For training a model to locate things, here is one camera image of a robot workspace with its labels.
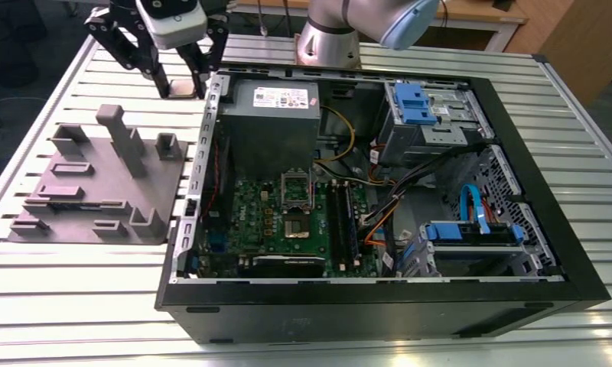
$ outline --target sticker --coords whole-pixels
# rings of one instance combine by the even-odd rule
[[[522,19],[517,18],[501,18],[500,21],[512,21],[513,23],[522,23]]]
[[[253,107],[307,109],[307,89],[258,87],[253,90]]]
[[[445,108],[445,107],[430,107],[430,111],[432,113],[437,114],[437,115],[448,115],[449,114],[449,110]]]
[[[388,266],[388,269],[392,270],[392,265],[394,264],[394,261],[392,260],[392,256],[388,255],[386,252],[383,252],[383,257],[381,258],[385,266]]]
[[[371,164],[378,164],[378,155],[379,155],[378,151],[369,152],[369,162]]]

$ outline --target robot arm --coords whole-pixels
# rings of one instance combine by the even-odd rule
[[[231,0],[110,0],[109,8],[94,8],[83,25],[119,65],[138,69],[153,80],[161,98],[199,99],[205,81],[218,69],[227,39],[226,11]],[[126,29],[137,45],[122,34]],[[195,42],[205,36],[213,44],[202,53]],[[158,62],[158,49],[175,48],[190,70],[191,80],[167,82]]]
[[[297,60],[311,66],[355,67],[358,32],[404,50],[436,16],[438,0],[310,0]]]

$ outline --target floor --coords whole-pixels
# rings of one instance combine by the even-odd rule
[[[0,173],[13,155],[19,141],[41,110],[55,84],[66,70],[71,58],[86,37],[82,27],[91,5],[78,5],[78,15],[69,18],[58,2],[35,0],[49,36],[27,45],[31,57],[37,62],[39,76],[37,81],[18,89],[0,87],[0,99],[26,97],[30,99],[7,99],[0,102]],[[285,35],[282,17],[266,16],[263,22],[270,35]],[[293,20],[293,31],[299,30],[302,21]],[[253,15],[237,15],[231,19],[233,32],[257,34],[258,20]],[[612,84],[605,88],[596,102],[588,107],[588,112],[612,141]]]

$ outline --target gray plastic block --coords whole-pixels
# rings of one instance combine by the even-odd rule
[[[39,219],[14,219],[10,230],[18,235],[47,235],[49,226]]]
[[[29,197],[23,200],[22,208],[34,216],[35,214],[54,214],[47,202],[49,197]]]
[[[78,125],[61,124],[58,126],[50,141],[58,149],[58,153],[69,161],[82,161],[79,144],[87,143],[89,138],[85,136],[83,130]]]
[[[138,208],[131,211],[131,217],[129,218],[129,226],[139,237],[155,237],[162,234],[165,224],[162,223],[155,209],[149,211],[149,215],[145,219]]]
[[[93,166],[86,162],[57,163],[49,169],[54,176],[90,176]]]
[[[129,202],[121,200],[102,200],[99,209],[102,213],[114,216],[127,216],[131,213]]]
[[[135,153],[138,148],[131,141],[138,137],[137,132],[131,129],[123,130],[127,134],[126,144],[133,147],[130,151]],[[79,129],[70,128],[69,132],[78,134]],[[49,229],[33,229],[31,223],[23,222],[25,228],[15,226],[9,234],[9,240],[130,245],[162,243],[167,233],[183,159],[161,160],[157,139],[141,140],[145,153],[137,154],[137,157],[146,175],[131,179],[127,166],[114,153],[109,138],[87,138],[87,141],[81,141],[78,137],[77,140],[79,143],[75,146],[83,161],[71,161],[67,155],[63,156],[59,152],[54,154],[33,195],[25,200],[25,211],[18,217],[18,220],[25,221],[39,219]],[[177,144],[179,156],[185,157],[187,143],[178,141]],[[134,208],[138,212],[131,221]],[[93,230],[95,221],[119,221],[126,235],[98,236]],[[97,232],[101,233],[101,229],[107,225],[98,224],[97,227]]]
[[[37,191],[39,197],[49,197],[50,199],[81,199],[83,197],[83,190],[78,186],[51,186],[42,185]]]
[[[95,220],[93,221],[94,234],[103,239],[126,237],[127,231],[118,220]]]
[[[158,133],[155,137],[155,151],[161,161],[182,161],[179,142],[175,140],[174,134],[165,132]]]
[[[95,119],[99,125],[109,130],[110,138],[117,155],[133,178],[146,175],[145,165],[141,160],[141,137],[135,129],[127,129],[122,122],[123,110],[115,105],[101,105],[97,110]]]

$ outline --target yellow wire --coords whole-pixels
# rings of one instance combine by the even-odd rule
[[[353,131],[353,126],[350,125],[349,120],[346,119],[346,117],[342,116],[341,113],[338,113],[334,109],[331,109],[327,106],[319,106],[319,107],[322,109],[326,109],[327,111],[330,111],[333,113],[333,115],[335,115],[337,118],[339,120],[342,120],[342,122],[345,123],[346,127],[349,128],[349,134],[350,134],[349,146],[346,147],[345,151],[342,151],[335,157],[323,158],[323,159],[315,159],[314,160],[317,163],[325,163],[325,162],[337,161],[339,158],[342,158],[350,152],[350,150],[353,149],[353,143],[355,142],[355,132]]]

